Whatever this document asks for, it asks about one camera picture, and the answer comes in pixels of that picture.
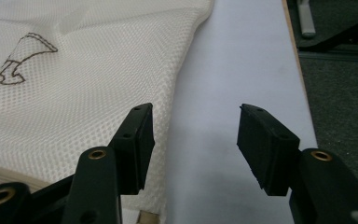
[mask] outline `gray carpet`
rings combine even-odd
[[[288,7],[298,46],[358,22],[358,0],[310,0],[317,35],[301,38],[296,1]],[[319,148],[336,153],[358,178],[358,63],[300,58]]]

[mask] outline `drawing on fabric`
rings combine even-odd
[[[25,61],[30,60],[38,54],[54,53],[57,51],[57,48],[41,35],[28,33],[20,39],[16,48],[8,56],[2,67],[0,67],[0,84],[16,85],[24,82],[24,76],[17,72],[17,70]]]

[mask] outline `white fabric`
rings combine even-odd
[[[0,1],[1,171],[48,183],[71,175],[82,151],[106,146],[132,107],[151,102],[156,146],[145,190],[122,202],[164,216],[174,82],[211,7],[212,0]]]

